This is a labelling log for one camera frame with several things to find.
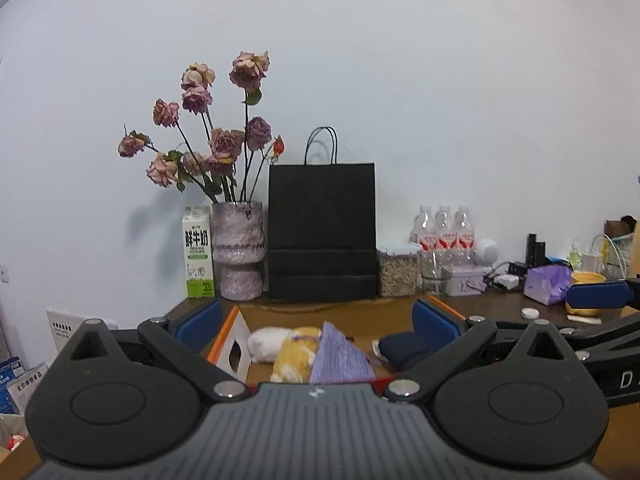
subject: white plush toy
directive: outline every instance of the white plush toy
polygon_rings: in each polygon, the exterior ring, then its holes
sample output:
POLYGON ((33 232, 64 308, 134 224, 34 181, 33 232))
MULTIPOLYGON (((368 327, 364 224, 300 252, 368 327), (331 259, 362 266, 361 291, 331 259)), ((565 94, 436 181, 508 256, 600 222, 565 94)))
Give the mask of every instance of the white plush toy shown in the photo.
POLYGON ((253 332, 247 341, 252 363, 273 363, 282 342, 291 333, 289 328, 266 326, 253 332))

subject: purple triangular cloth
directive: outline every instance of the purple triangular cloth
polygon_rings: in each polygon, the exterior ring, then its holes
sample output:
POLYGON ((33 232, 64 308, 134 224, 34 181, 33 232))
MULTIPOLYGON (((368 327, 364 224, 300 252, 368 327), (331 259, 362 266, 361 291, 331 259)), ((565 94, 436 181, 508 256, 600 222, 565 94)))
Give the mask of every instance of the purple triangular cloth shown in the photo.
POLYGON ((376 378, 365 353, 325 321, 309 382, 312 384, 370 381, 376 378))

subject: vase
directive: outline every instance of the vase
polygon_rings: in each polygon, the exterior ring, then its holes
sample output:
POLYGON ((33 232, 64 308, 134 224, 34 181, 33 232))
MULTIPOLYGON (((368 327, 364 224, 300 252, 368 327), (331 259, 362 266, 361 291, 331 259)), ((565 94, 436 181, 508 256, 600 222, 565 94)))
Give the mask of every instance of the vase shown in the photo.
POLYGON ((264 259, 261 202, 219 202, 212 206, 212 256, 222 264, 220 295, 249 301, 262 294, 256 264, 264 259))

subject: milk carton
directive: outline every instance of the milk carton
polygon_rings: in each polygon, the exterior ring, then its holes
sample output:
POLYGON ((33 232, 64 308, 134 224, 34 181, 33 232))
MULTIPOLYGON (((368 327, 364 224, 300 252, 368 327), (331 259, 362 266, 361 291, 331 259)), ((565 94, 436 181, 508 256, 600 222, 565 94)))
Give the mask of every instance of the milk carton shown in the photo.
POLYGON ((211 227, 209 208, 186 208, 182 217, 184 231, 184 267, 187 276, 187 296, 214 296, 213 259, 211 257, 211 227))

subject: metal screw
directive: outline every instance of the metal screw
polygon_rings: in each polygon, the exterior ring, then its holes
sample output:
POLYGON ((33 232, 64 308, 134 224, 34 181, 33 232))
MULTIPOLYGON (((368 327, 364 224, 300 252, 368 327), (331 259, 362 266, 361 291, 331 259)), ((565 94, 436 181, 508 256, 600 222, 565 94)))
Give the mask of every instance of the metal screw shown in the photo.
POLYGON ((396 379, 389 383, 389 391, 397 396, 408 397, 420 391, 420 384, 411 379, 396 379))
POLYGON ((213 391, 220 397, 232 399, 244 393, 244 384, 238 381, 222 381, 213 387, 213 391))

